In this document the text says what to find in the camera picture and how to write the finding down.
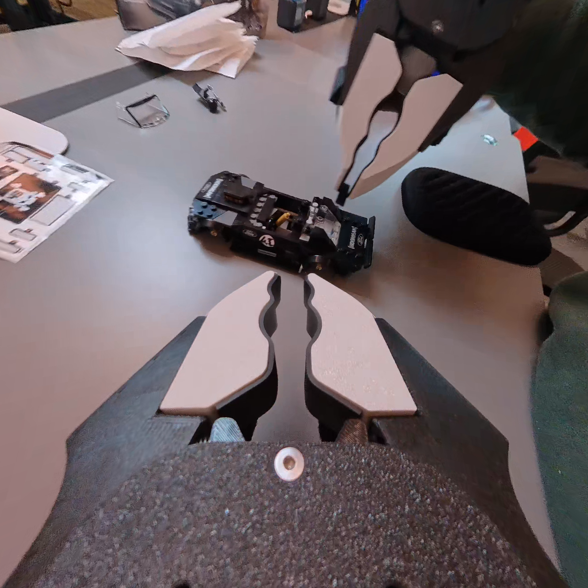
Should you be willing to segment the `lego set box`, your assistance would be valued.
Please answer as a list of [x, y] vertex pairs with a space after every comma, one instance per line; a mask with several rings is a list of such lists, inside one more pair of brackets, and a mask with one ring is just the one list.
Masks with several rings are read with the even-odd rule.
[[187, 16], [211, 5], [230, 1], [116, 1], [126, 31], [144, 31]]

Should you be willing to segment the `black lego axle assembly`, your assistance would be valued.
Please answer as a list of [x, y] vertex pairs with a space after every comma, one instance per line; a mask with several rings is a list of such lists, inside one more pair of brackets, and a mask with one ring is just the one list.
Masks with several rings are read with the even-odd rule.
[[211, 85], [202, 86], [194, 84], [192, 89], [197, 94], [200, 103], [202, 103], [211, 114], [226, 112], [226, 107], [223, 101], [220, 100]]

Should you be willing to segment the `white paper bags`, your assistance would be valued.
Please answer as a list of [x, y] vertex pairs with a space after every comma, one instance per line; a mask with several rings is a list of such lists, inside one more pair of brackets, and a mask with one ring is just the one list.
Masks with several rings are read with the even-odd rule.
[[257, 36], [246, 34], [243, 23], [230, 18], [240, 7], [239, 1], [204, 7], [137, 32], [116, 50], [171, 70], [205, 70], [234, 79], [253, 56], [258, 41]]

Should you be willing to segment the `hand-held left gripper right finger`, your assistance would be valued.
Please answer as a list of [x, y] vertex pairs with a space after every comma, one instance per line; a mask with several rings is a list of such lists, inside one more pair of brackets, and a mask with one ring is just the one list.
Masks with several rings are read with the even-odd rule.
[[304, 281], [305, 404], [323, 440], [349, 420], [412, 417], [417, 405], [372, 312], [317, 274]]

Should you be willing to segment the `person's right forearm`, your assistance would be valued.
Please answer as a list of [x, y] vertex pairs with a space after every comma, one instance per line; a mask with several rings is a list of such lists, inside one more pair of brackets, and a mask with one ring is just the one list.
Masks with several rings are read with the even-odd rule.
[[587, 1], [529, 1], [516, 20], [499, 106], [564, 158], [587, 166]]

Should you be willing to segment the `black lego car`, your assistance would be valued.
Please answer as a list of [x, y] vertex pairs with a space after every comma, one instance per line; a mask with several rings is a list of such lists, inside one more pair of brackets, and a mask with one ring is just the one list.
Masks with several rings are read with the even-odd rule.
[[190, 234], [220, 235], [231, 250], [299, 271], [349, 275], [371, 267], [375, 217], [345, 211], [326, 197], [310, 201], [222, 171], [195, 195]]

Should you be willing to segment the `small black box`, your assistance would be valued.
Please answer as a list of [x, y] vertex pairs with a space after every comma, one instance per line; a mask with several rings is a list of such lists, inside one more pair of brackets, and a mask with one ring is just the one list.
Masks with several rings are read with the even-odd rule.
[[277, 2], [276, 24], [289, 32], [299, 32], [305, 20], [306, 1]]

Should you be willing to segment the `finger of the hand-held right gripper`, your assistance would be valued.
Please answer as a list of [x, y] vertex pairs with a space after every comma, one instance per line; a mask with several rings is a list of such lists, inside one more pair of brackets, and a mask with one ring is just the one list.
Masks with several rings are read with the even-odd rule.
[[342, 171], [337, 180], [338, 190], [350, 190], [346, 179], [355, 163], [357, 150], [368, 136], [376, 108], [393, 92], [401, 74], [395, 42], [382, 35], [373, 35], [340, 111]]
[[379, 143], [371, 163], [360, 173], [348, 199], [375, 189], [414, 158], [462, 88], [448, 74], [419, 79], [404, 99], [393, 131]]

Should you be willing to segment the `sticker sheet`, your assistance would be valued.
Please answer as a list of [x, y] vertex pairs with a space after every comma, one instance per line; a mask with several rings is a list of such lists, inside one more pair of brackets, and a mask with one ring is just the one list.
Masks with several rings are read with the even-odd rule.
[[61, 154], [1, 143], [1, 259], [16, 263], [113, 180]]

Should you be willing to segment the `clear lego windshield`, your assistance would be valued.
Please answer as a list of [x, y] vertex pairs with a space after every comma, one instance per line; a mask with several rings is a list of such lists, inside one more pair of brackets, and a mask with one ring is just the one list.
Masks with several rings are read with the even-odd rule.
[[166, 122], [170, 113], [156, 94], [146, 94], [130, 104], [116, 103], [117, 117], [135, 128], [154, 128]]

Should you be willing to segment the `white booklet stand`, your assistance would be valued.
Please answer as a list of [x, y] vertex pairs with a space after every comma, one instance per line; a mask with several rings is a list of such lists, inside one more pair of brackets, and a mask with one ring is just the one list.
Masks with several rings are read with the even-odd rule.
[[16, 142], [54, 154], [64, 154], [70, 143], [58, 130], [1, 108], [1, 143]]

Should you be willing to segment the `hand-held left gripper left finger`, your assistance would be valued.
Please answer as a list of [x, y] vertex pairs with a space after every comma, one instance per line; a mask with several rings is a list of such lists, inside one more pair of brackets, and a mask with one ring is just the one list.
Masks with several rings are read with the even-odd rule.
[[265, 272], [206, 315], [160, 403], [171, 416], [233, 419], [246, 440], [277, 398], [276, 308], [281, 277]]

